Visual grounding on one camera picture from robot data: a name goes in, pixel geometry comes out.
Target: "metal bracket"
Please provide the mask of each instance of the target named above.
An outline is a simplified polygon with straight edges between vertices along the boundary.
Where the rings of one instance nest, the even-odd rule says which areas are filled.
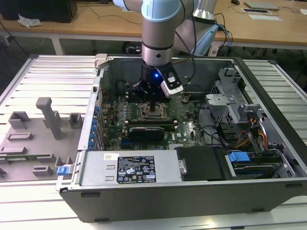
[[[95,69],[102,69],[106,67],[109,61],[113,60],[112,57],[108,57],[107,54],[97,54],[94,59]]]
[[[240,121],[246,121],[248,119],[247,114],[256,114],[261,111],[261,107],[258,104],[242,104],[238,107],[238,113],[240,115]]]
[[[208,94],[206,95],[206,102],[210,105],[229,105],[236,104],[236,100],[233,96],[226,96],[223,94]]]

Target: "sticker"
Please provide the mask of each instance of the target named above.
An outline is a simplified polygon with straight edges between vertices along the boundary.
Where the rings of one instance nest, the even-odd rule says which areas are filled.
[[[156,182],[154,156],[118,157],[117,168],[117,183],[119,184]]]
[[[104,161],[116,161],[118,157],[118,153],[105,153]]]
[[[26,161],[27,159],[26,158],[8,158],[6,160],[8,160],[8,161]]]

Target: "wooden table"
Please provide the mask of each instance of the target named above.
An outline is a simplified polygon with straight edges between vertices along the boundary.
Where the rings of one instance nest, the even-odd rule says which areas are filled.
[[[278,7],[307,9],[307,2],[285,0],[256,0],[272,2]],[[307,15],[294,13],[283,8],[273,15],[279,14],[282,22],[253,20],[241,8],[247,8],[243,1],[239,6],[230,0],[218,0],[215,13],[221,12],[225,16],[226,28],[233,34],[233,46],[307,49]],[[219,23],[223,23],[221,15],[217,15]],[[135,12],[125,12],[121,8],[112,6],[90,6],[78,4],[78,12],[71,23],[42,22],[42,26],[26,28],[17,21],[5,21],[0,18],[4,26],[13,36],[46,37],[52,39],[57,55],[64,55],[60,40],[89,39],[89,40],[117,40],[141,41],[142,16]],[[0,35],[8,36],[0,27]],[[218,32],[212,44],[211,56],[224,40],[224,33]]]

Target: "robotic arm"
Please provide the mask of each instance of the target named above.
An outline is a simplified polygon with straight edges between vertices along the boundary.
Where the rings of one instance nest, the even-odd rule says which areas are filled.
[[[195,55],[204,55],[217,31],[216,0],[113,0],[124,9],[142,13],[142,74],[133,88],[152,102],[183,90],[171,64],[173,48],[187,51],[175,31]],[[194,17],[197,44],[194,50]]]

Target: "gray block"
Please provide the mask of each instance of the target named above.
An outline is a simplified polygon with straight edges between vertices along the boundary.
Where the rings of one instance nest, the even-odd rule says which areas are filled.
[[[13,112],[9,118],[9,123],[13,129],[25,129],[23,121],[29,121],[29,117],[26,112]]]
[[[16,147],[16,148],[2,148],[0,154],[6,155],[19,155],[25,154],[27,149],[25,147]]]
[[[83,121],[80,113],[71,113],[68,120],[71,128],[82,128]]]
[[[5,158],[0,158],[0,164],[10,164],[10,162]]]
[[[60,123],[57,122],[58,118],[55,117],[54,112],[51,109],[51,103],[52,100],[50,97],[39,97],[36,102],[36,107],[43,112],[46,123],[50,127],[55,140],[60,140],[62,131],[60,129]]]
[[[56,122],[60,124],[59,126],[61,127],[62,120],[61,120],[61,117],[59,116],[58,111],[54,111],[54,118]],[[43,120],[43,121],[44,121],[46,128],[50,128],[50,125],[48,124],[48,122],[46,120]]]
[[[68,158],[67,158],[66,164],[73,164],[71,157],[68,157]]]
[[[14,140],[31,140],[33,138],[31,133],[15,133],[15,134],[10,134],[7,139],[9,141],[14,141]]]
[[[54,167],[58,168],[58,167],[63,166],[63,165],[64,165],[64,163],[62,162],[61,158],[57,157],[56,163],[54,164]]]
[[[82,129],[71,129],[68,117],[62,118],[61,140],[55,141],[51,130],[44,127],[43,119],[44,118],[31,118],[30,121],[25,121],[24,125],[26,131],[20,129],[15,130],[12,127],[10,128],[5,139],[3,139],[3,142],[0,144],[0,150],[3,148],[25,147],[27,149],[25,154],[12,156],[16,159],[22,159],[24,157],[30,160],[11,161],[9,157],[12,156],[0,154],[0,167],[7,172],[7,175],[9,175],[0,178],[0,182],[56,180],[57,168],[55,167],[55,161],[57,157],[60,157],[64,164],[68,157],[71,157],[72,162],[75,162]],[[7,139],[11,134],[20,134],[24,132],[31,133],[33,139],[18,141],[9,141]],[[32,173],[32,169],[33,166],[40,164],[49,165],[53,170],[53,175],[36,177]]]
[[[2,168],[0,168],[0,177],[4,177],[4,175],[6,174],[6,171],[4,171]]]
[[[53,170],[49,165],[33,166],[32,173],[35,176],[51,176],[53,174]]]
[[[37,157],[36,158],[40,163],[44,163],[44,162],[55,162],[56,161],[56,157],[55,155],[49,154],[49,156],[45,156],[45,157]]]

